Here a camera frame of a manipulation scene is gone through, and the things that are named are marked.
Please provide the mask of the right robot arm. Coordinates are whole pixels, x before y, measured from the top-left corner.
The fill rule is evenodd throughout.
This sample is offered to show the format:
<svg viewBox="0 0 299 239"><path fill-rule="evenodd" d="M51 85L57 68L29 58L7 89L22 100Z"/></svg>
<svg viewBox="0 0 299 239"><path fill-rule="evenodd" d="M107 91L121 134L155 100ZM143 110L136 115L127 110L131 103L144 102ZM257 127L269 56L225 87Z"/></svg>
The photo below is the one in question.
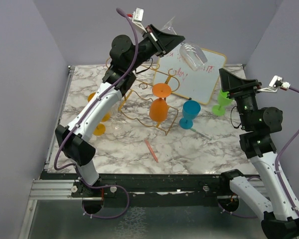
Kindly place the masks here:
<svg viewBox="0 0 299 239"><path fill-rule="evenodd" d="M258 108L256 94L293 90L282 77L274 76L266 88L256 79L237 77L224 68L219 69L221 89L234 99L242 130L239 143L246 157L257 170L268 193L265 197L255 189L239 170L221 174L219 189L225 195L240 197L261 222L269 239L299 237L299 200L293 192L280 164L271 134L282 130L283 112L276 107Z"/></svg>

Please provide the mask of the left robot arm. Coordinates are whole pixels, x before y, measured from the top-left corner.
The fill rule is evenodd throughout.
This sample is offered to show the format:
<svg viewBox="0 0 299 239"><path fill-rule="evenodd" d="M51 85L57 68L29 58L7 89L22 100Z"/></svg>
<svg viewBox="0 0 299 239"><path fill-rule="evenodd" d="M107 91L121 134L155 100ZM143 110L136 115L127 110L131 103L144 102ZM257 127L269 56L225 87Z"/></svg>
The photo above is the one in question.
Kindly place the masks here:
<svg viewBox="0 0 299 239"><path fill-rule="evenodd" d="M63 152L76 166L83 191L96 196L100 191L100 178L93 163L96 149L89 140L96 126L109 110L118 103L133 85L133 71L154 55L162 57L176 48L185 38L165 33L153 25L146 27L142 41L132 41L127 35L118 35L111 44L110 67L92 100L67 126L58 125L55 130L59 152Z"/></svg>

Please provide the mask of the clear tall wine glass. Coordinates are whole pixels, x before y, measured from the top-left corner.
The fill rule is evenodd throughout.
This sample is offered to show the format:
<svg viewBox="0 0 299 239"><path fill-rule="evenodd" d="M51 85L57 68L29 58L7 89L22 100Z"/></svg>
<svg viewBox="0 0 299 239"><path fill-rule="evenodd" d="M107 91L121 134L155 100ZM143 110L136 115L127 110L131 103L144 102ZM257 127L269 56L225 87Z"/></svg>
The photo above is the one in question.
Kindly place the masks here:
<svg viewBox="0 0 299 239"><path fill-rule="evenodd" d="M110 111L110 117L112 118L111 127L114 130L121 130L123 128L123 123L119 119L119 104L115 104L111 107Z"/></svg>

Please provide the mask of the blue plastic wine glass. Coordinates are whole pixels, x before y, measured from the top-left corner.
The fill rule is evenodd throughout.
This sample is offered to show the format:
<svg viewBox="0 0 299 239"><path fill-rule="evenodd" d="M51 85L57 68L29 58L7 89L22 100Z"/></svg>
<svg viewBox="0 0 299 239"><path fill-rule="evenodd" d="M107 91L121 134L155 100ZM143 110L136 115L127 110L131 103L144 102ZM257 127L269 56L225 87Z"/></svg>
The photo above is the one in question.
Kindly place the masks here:
<svg viewBox="0 0 299 239"><path fill-rule="evenodd" d="M188 100L183 104L182 118L179 121L179 125L182 129L191 129L193 127L193 120L200 113L201 106L198 102Z"/></svg>

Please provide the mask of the orange plastic wine glass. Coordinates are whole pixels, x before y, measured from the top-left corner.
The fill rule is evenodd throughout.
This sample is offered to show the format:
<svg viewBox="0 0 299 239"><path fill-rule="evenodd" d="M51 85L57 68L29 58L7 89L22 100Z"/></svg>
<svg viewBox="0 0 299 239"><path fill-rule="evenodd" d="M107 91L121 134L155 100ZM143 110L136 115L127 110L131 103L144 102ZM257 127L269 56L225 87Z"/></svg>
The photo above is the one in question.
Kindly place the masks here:
<svg viewBox="0 0 299 239"><path fill-rule="evenodd" d="M163 122L167 119L168 105L165 100L171 95L171 88L168 84L157 83L153 86L152 93L157 99L150 106L149 117L155 122Z"/></svg>

